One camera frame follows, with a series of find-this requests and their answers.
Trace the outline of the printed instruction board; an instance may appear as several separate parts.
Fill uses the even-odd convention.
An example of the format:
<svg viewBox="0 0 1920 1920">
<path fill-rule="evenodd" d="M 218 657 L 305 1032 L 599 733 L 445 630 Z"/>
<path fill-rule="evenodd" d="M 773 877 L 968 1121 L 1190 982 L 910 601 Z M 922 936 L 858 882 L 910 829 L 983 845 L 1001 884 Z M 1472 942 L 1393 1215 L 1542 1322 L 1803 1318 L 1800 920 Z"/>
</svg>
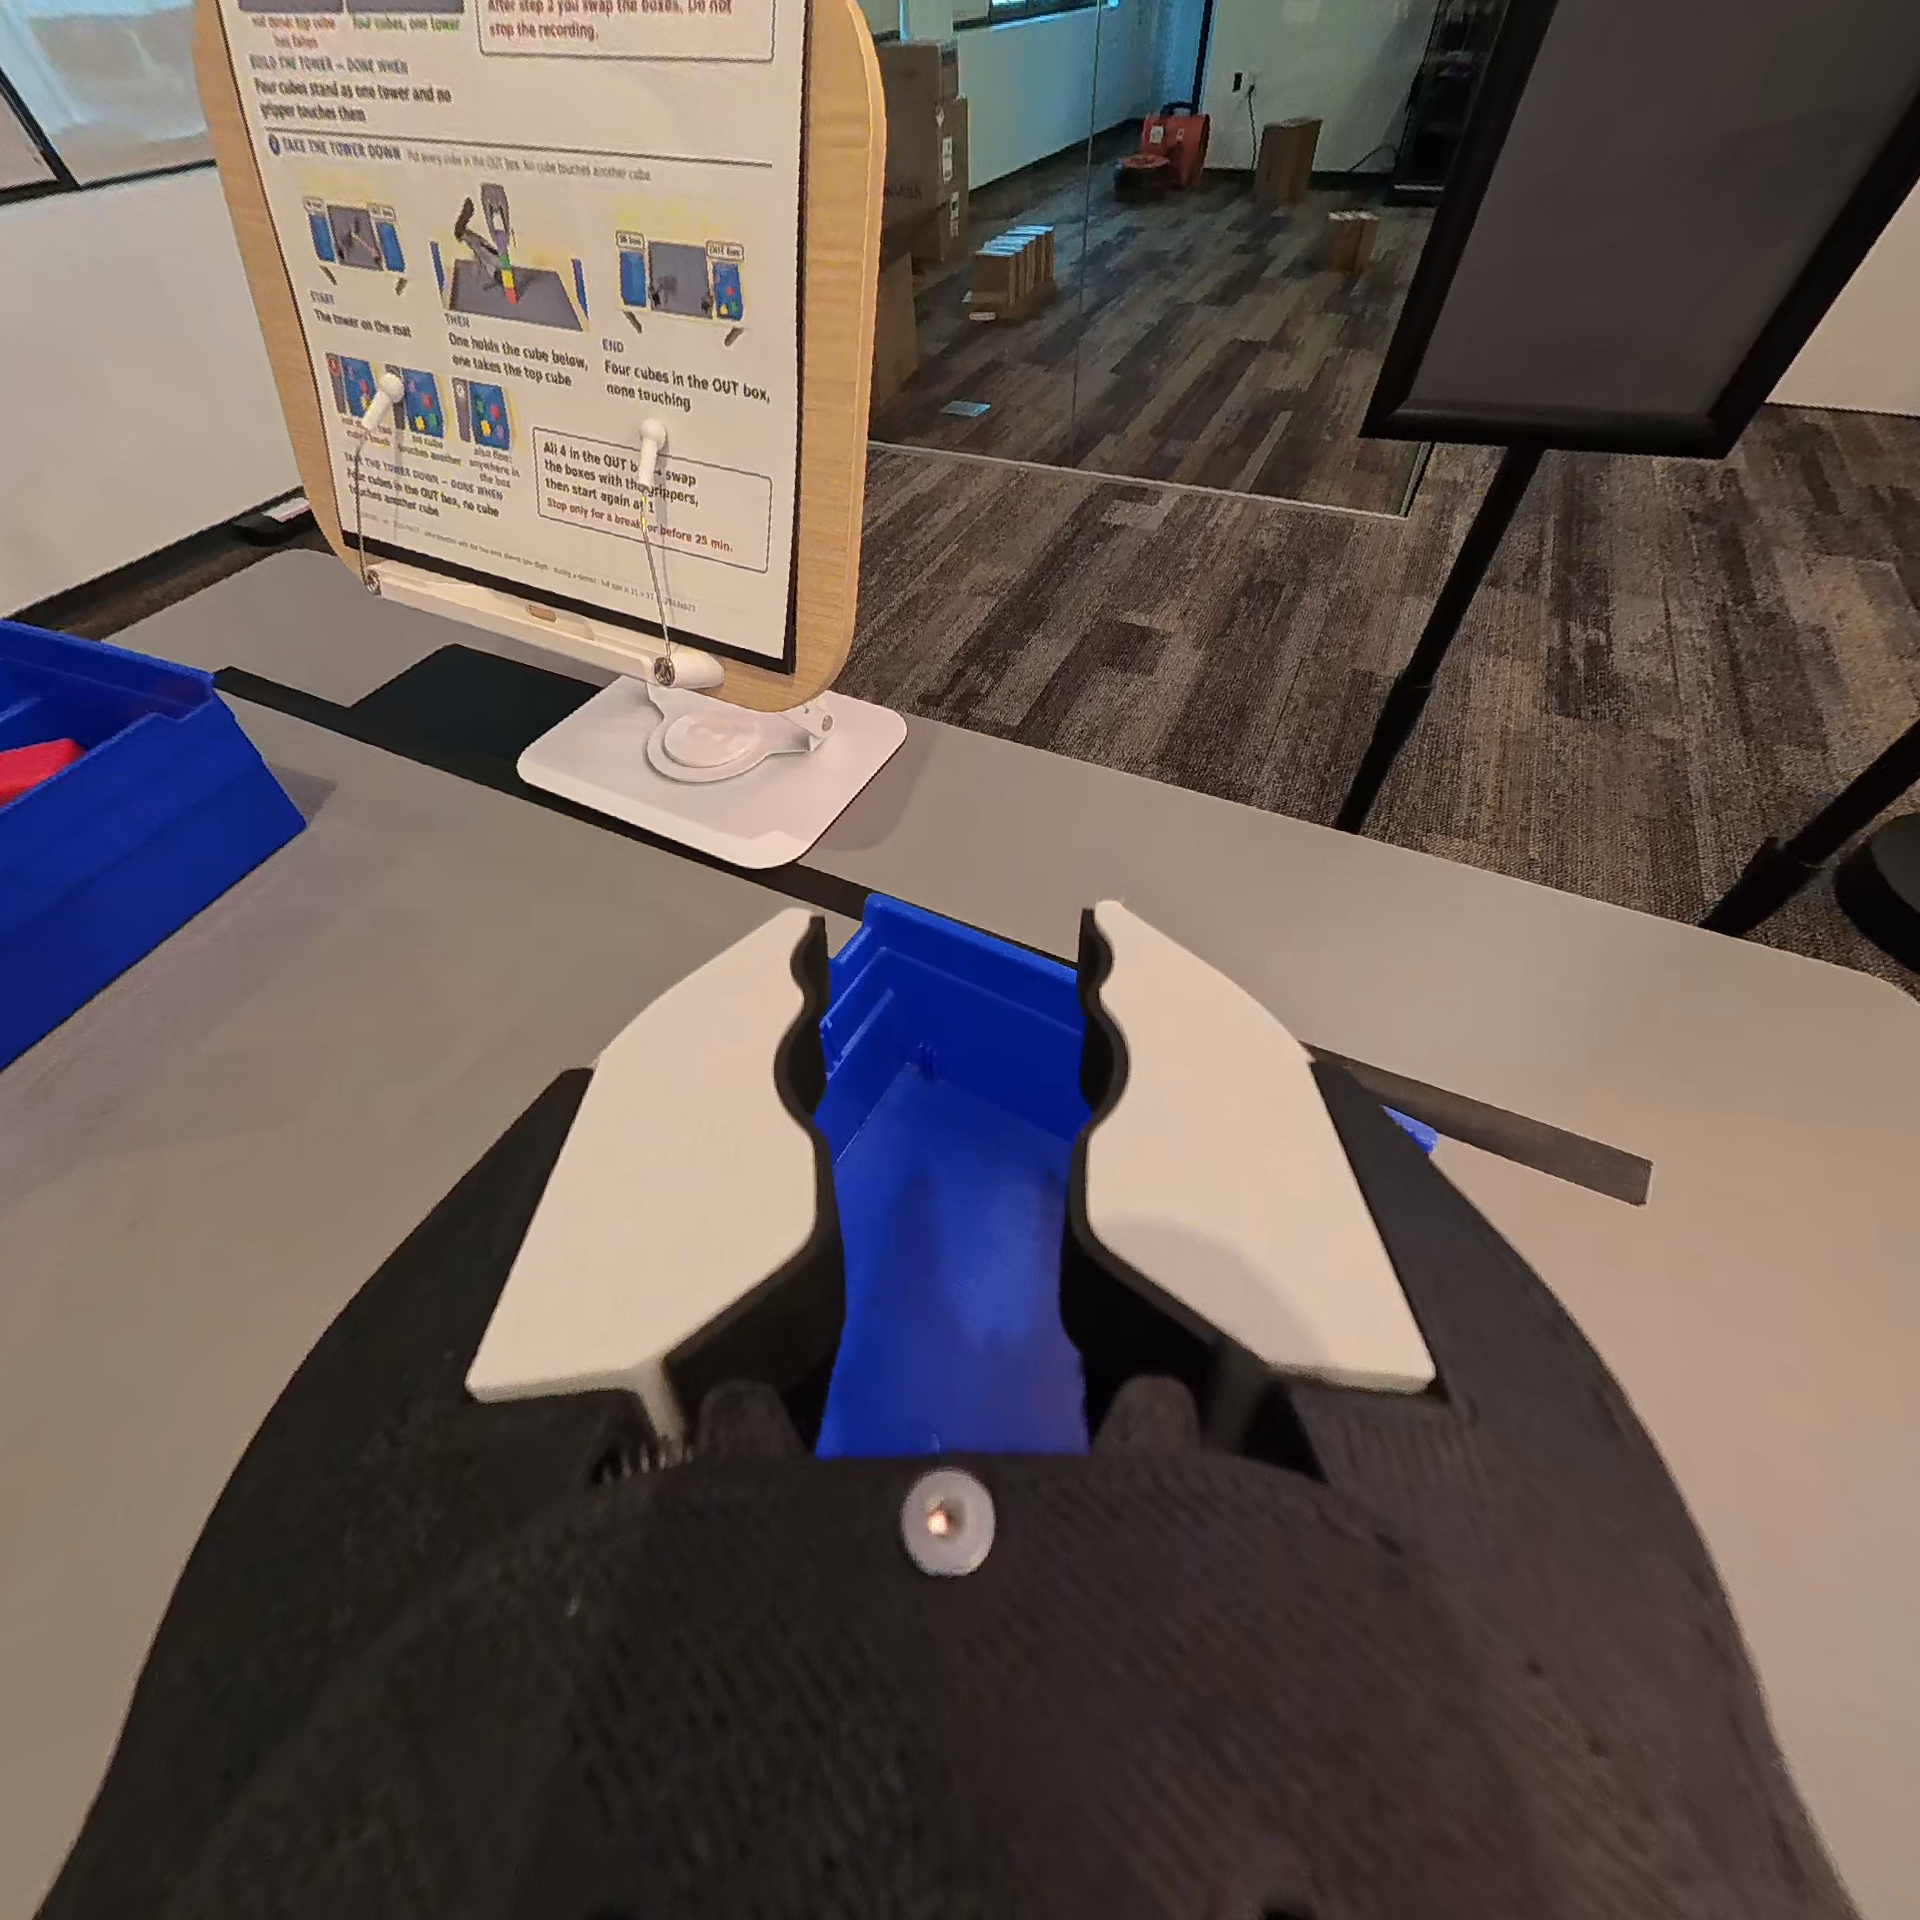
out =
<svg viewBox="0 0 1920 1920">
<path fill-rule="evenodd" d="M 789 670 L 809 7 L 209 16 L 362 583 Z"/>
</svg>

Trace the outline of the pile of cardboard boxes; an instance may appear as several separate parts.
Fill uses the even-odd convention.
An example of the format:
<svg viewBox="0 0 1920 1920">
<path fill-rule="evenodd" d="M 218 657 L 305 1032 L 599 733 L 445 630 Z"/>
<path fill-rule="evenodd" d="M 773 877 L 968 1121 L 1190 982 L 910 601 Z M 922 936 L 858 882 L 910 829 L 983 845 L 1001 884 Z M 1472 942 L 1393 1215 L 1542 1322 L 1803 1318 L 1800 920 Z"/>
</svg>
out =
<svg viewBox="0 0 1920 1920">
<path fill-rule="evenodd" d="M 966 241 L 968 103 L 957 38 L 896 38 L 878 48 L 883 176 L 871 401 L 880 408 L 918 357 L 914 270 L 942 265 Z"/>
</svg>

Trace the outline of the blue plastic bin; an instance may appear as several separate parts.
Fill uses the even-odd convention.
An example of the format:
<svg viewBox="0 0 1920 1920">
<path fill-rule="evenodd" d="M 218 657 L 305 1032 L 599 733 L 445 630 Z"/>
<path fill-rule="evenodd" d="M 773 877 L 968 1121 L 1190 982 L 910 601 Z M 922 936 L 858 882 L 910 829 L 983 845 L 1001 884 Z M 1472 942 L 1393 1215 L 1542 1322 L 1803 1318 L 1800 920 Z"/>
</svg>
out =
<svg viewBox="0 0 1920 1920">
<path fill-rule="evenodd" d="M 208 672 L 3 622 L 1 748 L 54 735 L 1 806 L 1 1065 L 303 829 Z"/>
<path fill-rule="evenodd" d="M 848 1254 L 823 1456 L 1078 1452 L 1066 1172 L 1088 1106 L 1073 968 L 871 895 L 832 960 L 818 1111 Z M 1421 1129 L 1331 1094 L 1406 1170 Z"/>
</svg>

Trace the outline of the row of small cardboard boxes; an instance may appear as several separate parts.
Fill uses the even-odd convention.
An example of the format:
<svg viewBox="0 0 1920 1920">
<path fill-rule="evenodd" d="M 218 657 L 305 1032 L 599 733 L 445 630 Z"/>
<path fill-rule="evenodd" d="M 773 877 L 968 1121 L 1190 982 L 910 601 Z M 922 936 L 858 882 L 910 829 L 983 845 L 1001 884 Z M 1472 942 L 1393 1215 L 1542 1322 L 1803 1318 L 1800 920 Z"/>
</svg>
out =
<svg viewBox="0 0 1920 1920">
<path fill-rule="evenodd" d="M 1056 290 L 1053 225 L 1022 223 L 974 250 L 966 317 L 974 325 L 1025 320 L 1053 300 Z"/>
</svg>

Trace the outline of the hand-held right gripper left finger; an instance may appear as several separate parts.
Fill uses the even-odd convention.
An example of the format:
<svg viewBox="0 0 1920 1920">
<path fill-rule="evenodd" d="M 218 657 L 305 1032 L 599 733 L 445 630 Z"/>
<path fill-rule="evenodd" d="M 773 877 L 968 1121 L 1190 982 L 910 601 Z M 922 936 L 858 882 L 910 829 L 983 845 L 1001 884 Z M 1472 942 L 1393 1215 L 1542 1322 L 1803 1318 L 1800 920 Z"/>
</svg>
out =
<svg viewBox="0 0 1920 1920">
<path fill-rule="evenodd" d="M 840 1343 L 824 919 L 785 906 L 592 1062 L 465 1374 L 481 1402 L 616 1391 L 659 1449 L 706 1394 L 775 1389 L 818 1434 Z"/>
</svg>

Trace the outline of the orange floor device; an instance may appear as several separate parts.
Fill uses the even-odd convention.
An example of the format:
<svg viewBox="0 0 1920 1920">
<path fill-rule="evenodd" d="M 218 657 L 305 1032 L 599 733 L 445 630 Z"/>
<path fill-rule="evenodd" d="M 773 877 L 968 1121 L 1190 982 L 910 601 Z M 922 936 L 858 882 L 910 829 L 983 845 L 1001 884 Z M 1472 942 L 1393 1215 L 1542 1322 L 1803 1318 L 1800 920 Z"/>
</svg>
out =
<svg viewBox="0 0 1920 1920">
<path fill-rule="evenodd" d="M 1136 150 L 1112 167 L 1118 200 L 1157 200 L 1192 189 L 1209 154 L 1210 121 L 1192 103 L 1165 103 L 1142 118 Z"/>
</svg>

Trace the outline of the instruction board on white stand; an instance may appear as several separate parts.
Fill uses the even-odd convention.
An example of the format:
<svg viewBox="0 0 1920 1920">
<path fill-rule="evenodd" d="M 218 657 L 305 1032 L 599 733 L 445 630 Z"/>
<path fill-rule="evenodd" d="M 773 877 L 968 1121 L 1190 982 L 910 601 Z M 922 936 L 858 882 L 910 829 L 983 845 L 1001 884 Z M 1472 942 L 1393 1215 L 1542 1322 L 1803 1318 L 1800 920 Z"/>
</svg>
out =
<svg viewBox="0 0 1920 1920">
<path fill-rule="evenodd" d="M 799 265 L 799 522 L 794 543 L 794 654 L 789 670 L 719 657 L 726 697 L 760 710 L 810 700 L 840 672 L 857 609 L 861 488 L 871 423 L 874 274 L 880 250 L 881 98 L 872 37 L 857 5 L 807 5 Z M 319 412 L 305 385 L 291 302 L 211 5 L 191 7 L 194 66 L 208 142 L 256 321 L 270 357 L 298 486 L 329 550 L 349 569 L 319 447 Z"/>
</svg>

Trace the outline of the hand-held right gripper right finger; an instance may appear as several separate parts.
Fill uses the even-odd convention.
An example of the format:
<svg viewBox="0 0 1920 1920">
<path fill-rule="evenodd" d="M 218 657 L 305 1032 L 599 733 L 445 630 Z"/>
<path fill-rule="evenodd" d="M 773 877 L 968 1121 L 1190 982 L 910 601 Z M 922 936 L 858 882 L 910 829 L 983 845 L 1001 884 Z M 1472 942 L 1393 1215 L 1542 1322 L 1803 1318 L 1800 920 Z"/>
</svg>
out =
<svg viewBox="0 0 1920 1920">
<path fill-rule="evenodd" d="M 1176 1383 L 1205 1444 L 1307 1461 L 1295 1383 L 1393 1398 L 1434 1361 L 1323 1072 L 1283 1022 L 1128 904 L 1078 924 L 1088 1106 L 1066 1172 L 1066 1337 L 1088 1437 Z"/>
</svg>

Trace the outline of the black framed screen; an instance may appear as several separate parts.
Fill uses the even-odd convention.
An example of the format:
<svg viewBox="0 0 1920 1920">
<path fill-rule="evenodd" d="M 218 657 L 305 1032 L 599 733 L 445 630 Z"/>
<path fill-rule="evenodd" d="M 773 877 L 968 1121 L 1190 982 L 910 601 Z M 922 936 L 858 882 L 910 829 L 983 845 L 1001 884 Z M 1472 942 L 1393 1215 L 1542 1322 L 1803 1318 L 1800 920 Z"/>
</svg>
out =
<svg viewBox="0 0 1920 1920">
<path fill-rule="evenodd" d="M 1915 169 L 1915 1 L 1507 5 L 1360 431 L 1718 458 Z"/>
</svg>

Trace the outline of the black easel frame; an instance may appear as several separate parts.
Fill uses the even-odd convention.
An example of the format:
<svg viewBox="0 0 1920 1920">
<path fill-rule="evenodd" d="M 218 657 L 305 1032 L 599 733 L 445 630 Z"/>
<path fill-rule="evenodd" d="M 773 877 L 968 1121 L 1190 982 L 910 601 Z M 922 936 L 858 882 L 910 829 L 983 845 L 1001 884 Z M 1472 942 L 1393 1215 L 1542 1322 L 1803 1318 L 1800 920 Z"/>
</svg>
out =
<svg viewBox="0 0 1920 1920">
<path fill-rule="evenodd" d="M 1421 636 L 1382 697 L 1374 730 L 1337 804 L 1337 832 L 1360 833 L 1369 823 L 1542 455 L 1545 447 L 1535 440 L 1502 449 Z M 1894 800 L 1915 789 L 1915 778 L 1918 725 L 1909 725 L 1795 832 L 1761 840 L 1697 926 L 1741 940 L 1774 920 L 1813 880 L 1829 876 L 1842 916 L 1880 953 L 1915 968 L 1915 813 L 1877 824 Z"/>
</svg>

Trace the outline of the black equipment rack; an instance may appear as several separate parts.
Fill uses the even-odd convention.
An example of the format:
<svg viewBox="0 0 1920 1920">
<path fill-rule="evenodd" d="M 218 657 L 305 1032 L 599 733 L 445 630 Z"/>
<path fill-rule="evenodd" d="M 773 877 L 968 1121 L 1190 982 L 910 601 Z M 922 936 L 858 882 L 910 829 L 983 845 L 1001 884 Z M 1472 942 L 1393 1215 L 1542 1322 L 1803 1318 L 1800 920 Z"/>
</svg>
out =
<svg viewBox="0 0 1920 1920">
<path fill-rule="evenodd" d="M 1503 1 L 1439 1 L 1408 88 L 1386 205 L 1434 205 L 1472 121 Z"/>
</svg>

